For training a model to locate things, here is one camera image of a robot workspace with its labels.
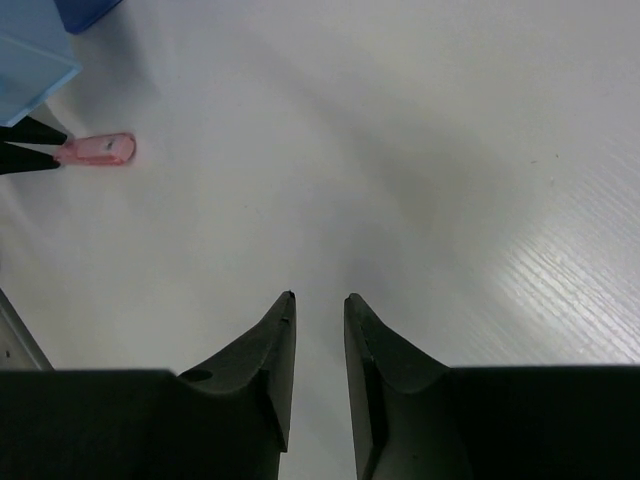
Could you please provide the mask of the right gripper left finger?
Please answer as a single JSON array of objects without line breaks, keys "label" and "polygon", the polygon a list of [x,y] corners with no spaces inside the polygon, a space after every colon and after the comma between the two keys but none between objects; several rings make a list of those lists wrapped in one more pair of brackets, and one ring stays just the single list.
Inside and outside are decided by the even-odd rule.
[{"label": "right gripper left finger", "polygon": [[1,375],[5,479],[274,479],[288,448],[296,298],[198,365]]}]

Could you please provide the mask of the pink correction tape case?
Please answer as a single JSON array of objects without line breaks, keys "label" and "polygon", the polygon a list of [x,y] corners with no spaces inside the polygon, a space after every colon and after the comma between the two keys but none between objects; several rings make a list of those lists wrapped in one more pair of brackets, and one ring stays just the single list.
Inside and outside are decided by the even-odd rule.
[{"label": "pink correction tape case", "polygon": [[130,133],[97,135],[67,141],[53,155],[63,165],[120,166],[128,163],[136,151]]}]

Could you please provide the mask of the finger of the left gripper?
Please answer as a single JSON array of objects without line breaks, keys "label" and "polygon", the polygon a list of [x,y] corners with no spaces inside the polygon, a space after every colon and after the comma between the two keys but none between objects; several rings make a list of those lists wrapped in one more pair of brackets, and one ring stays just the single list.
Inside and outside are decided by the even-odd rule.
[{"label": "finger of the left gripper", "polygon": [[0,175],[55,170],[61,164],[50,154],[2,142]]},{"label": "finger of the left gripper", "polygon": [[2,127],[0,139],[2,142],[60,146],[67,141],[67,135],[27,116],[12,127]]}]

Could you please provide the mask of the purple-blue drawer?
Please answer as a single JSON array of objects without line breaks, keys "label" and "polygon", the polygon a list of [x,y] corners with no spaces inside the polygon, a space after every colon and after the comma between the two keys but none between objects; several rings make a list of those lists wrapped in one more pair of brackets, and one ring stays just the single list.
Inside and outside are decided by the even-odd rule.
[{"label": "purple-blue drawer", "polygon": [[67,33],[78,35],[89,29],[121,3],[121,0],[54,0]]}]

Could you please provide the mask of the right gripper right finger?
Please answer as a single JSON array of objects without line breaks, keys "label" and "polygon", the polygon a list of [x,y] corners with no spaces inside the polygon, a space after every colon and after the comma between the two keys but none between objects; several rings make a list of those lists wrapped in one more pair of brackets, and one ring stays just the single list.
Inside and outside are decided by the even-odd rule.
[{"label": "right gripper right finger", "polygon": [[635,365],[449,367],[344,303],[361,479],[635,479]]}]

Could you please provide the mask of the light blue small drawer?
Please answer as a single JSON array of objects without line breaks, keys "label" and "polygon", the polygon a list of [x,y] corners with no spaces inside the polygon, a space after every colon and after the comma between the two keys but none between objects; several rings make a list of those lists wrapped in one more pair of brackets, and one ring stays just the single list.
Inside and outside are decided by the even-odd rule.
[{"label": "light blue small drawer", "polygon": [[12,127],[81,71],[52,1],[1,3],[1,125]]}]

